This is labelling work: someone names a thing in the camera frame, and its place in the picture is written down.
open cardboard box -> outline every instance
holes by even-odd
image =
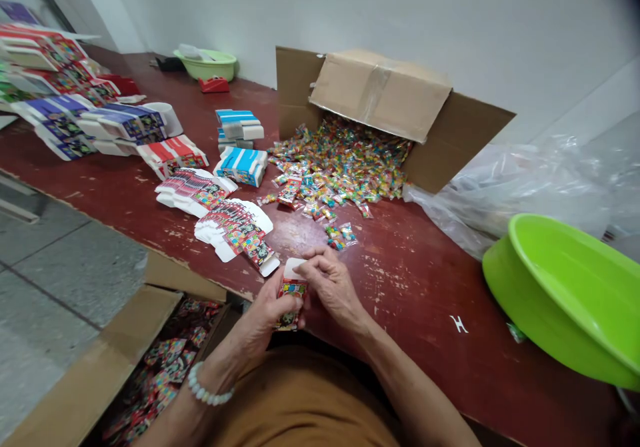
[[[82,445],[184,296],[224,304],[227,291],[172,260],[149,252],[145,285],[3,447]],[[238,318],[239,314],[228,305],[221,307],[194,364],[216,347]]]
[[[317,129],[323,112],[313,103],[322,105],[417,140],[403,171],[431,193],[447,185],[515,117],[453,91],[442,75],[366,51],[326,56],[276,47],[276,67],[281,139],[292,137],[302,123]]]

green bowl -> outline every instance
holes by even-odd
[[[542,350],[640,391],[640,265],[564,223],[521,213],[482,267],[500,306]]]
[[[174,50],[173,54],[182,60],[182,63],[187,69],[187,73],[196,80],[199,78],[209,80],[214,77],[223,77],[227,79],[227,81],[233,80],[237,59],[232,54],[218,52],[216,50],[202,51],[210,55],[211,58],[214,58],[215,61],[186,58],[180,53],[180,50]]]

gray floor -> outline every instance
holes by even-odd
[[[42,218],[0,214],[0,443],[142,283],[145,250],[44,197],[0,185]]]

worn table surface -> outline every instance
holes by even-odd
[[[277,139],[272,89],[237,79],[230,93],[203,95],[186,73],[150,67],[150,55],[89,51],[112,72],[132,76],[149,101],[171,103],[212,165],[219,159],[215,109],[253,111],[267,135],[256,141],[257,149]],[[139,157],[98,153],[61,161],[22,121],[0,132],[0,169],[248,298],[263,284],[245,256],[223,264],[212,247],[196,240],[195,217],[155,201],[159,180]],[[275,192],[276,173],[269,164],[260,189],[241,185],[233,197],[255,201]],[[264,210],[275,227],[267,241],[281,259],[326,242],[323,229],[299,212],[273,203]],[[363,219],[353,205],[337,209],[339,223],[351,221],[360,242],[339,256],[363,305],[462,413],[525,445],[609,443],[621,415],[612,387],[572,372],[531,342],[517,344],[480,263],[418,205],[382,201],[371,212],[373,219]],[[468,333],[458,332],[451,316],[459,316]]]

bracelet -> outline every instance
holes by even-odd
[[[202,402],[204,402],[207,405],[215,406],[215,405],[226,404],[231,398],[231,396],[233,395],[234,388],[232,387],[230,391],[222,395],[214,395],[210,392],[207,392],[205,388],[202,387],[200,383],[198,383],[198,379],[196,378],[196,375],[198,374],[198,369],[200,368],[201,365],[202,365],[202,362],[198,362],[192,367],[191,371],[189,372],[189,377],[188,377],[189,388],[191,389],[193,395],[195,395],[196,399],[202,400]]]

